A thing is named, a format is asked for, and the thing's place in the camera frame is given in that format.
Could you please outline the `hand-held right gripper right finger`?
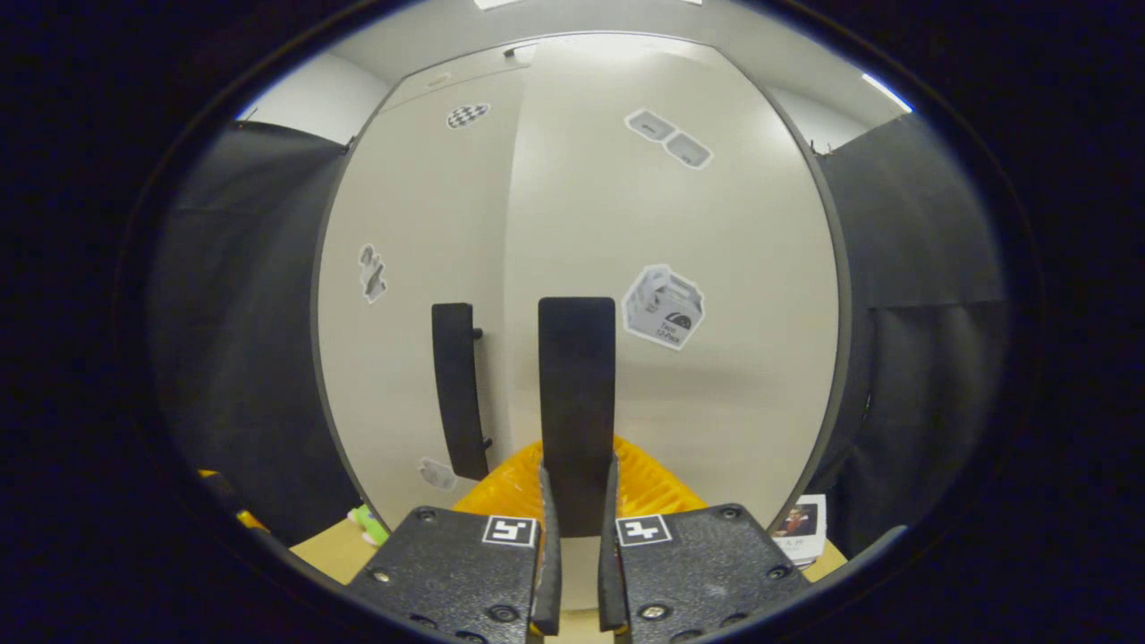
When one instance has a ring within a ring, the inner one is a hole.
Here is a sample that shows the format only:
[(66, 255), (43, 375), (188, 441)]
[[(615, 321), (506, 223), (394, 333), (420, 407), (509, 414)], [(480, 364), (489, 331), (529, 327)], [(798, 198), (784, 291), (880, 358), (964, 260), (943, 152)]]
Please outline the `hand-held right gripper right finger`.
[(708, 505), (649, 453), (613, 442), (598, 623), (617, 643), (710, 643), (785, 610), (810, 580), (739, 503)]

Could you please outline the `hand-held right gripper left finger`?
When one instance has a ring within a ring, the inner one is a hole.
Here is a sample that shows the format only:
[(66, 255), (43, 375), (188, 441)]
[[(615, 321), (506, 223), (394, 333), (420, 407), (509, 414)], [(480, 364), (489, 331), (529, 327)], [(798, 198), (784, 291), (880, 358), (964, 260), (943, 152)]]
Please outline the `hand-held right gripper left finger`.
[(348, 590), (382, 616), (466, 643), (540, 643), (559, 631), (562, 557), (540, 443), (455, 508), (414, 508)]

